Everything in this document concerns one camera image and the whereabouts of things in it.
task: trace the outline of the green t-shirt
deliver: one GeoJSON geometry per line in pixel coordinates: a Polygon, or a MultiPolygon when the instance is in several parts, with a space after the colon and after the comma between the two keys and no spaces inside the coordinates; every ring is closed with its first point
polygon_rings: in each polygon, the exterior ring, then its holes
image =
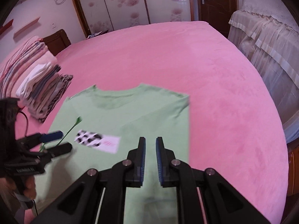
{"type": "Polygon", "coordinates": [[[126,159],[129,150],[146,138],[144,182],[141,188],[127,188],[125,224],[176,223],[176,189],[160,186],[155,152],[156,137],[163,137],[165,148],[188,162],[189,97],[163,88],[141,84],[125,91],[102,91],[92,86],[66,99],[49,132],[66,133],[71,154],[54,159],[47,174],[36,177],[37,202],[56,198],[90,168],[111,168],[126,159]],[[102,152],[74,142],[79,130],[121,137],[116,154],[102,152]]]}

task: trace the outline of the white cloth cover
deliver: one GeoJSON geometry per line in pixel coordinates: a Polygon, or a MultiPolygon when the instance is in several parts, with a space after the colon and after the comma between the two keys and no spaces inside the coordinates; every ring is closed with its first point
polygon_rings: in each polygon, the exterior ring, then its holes
{"type": "Polygon", "coordinates": [[[242,11],[271,16],[299,32],[299,27],[290,11],[281,0],[243,0],[242,11]]]}
{"type": "Polygon", "coordinates": [[[299,35],[272,17],[236,11],[231,41],[261,75],[280,115],[287,143],[299,137],[299,35]]]}

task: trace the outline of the green ribbon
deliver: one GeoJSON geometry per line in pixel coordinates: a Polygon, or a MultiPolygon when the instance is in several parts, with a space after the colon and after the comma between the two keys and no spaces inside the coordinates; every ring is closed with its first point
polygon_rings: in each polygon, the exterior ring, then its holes
{"type": "MultiPolygon", "coordinates": [[[[58,146],[58,145],[64,140],[64,138],[68,135],[68,133],[70,133],[70,131],[71,131],[77,124],[79,124],[81,121],[82,121],[81,117],[78,117],[77,120],[76,120],[76,123],[72,126],[72,128],[70,128],[70,130],[69,130],[69,131],[65,134],[65,136],[60,140],[60,142],[57,143],[56,146],[58,146]]],[[[42,152],[42,151],[44,151],[44,150],[46,149],[46,147],[45,147],[46,144],[47,144],[47,143],[44,143],[44,144],[42,144],[42,145],[40,146],[40,148],[39,148],[39,152],[42,152]]]]}

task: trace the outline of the wardrobe sliding door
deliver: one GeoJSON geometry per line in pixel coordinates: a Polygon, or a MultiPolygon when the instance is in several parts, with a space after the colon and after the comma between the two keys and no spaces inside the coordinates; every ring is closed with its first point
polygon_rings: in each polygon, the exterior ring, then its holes
{"type": "Polygon", "coordinates": [[[144,0],[105,0],[114,30],[149,24],[144,0]]]}
{"type": "Polygon", "coordinates": [[[151,24],[191,21],[189,0],[146,0],[151,24]]]}
{"type": "Polygon", "coordinates": [[[80,3],[92,34],[113,31],[105,0],[80,0],[80,3]]]}

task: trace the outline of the metal screw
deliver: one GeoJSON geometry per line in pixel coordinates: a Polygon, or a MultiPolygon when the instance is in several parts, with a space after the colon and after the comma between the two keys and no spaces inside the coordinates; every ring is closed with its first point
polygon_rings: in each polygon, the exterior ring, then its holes
{"type": "Polygon", "coordinates": [[[124,166],[130,166],[131,164],[132,164],[132,161],[130,159],[123,160],[124,166]]]}
{"type": "Polygon", "coordinates": [[[206,173],[208,174],[208,175],[214,175],[215,174],[215,170],[214,169],[212,169],[212,168],[208,168],[207,170],[206,170],[206,173]]]}
{"type": "Polygon", "coordinates": [[[171,161],[171,164],[174,165],[174,166],[179,166],[181,164],[181,161],[178,160],[178,159],[174,159],[171,161]]]}
{"type": "Polygon", "coordinates": [[[97,173],[97,171],[94,168],[91,168],[87,171],[87,174],[89,176],[94,176],[94,175],[96,175],[96,173],[97,173]]]}

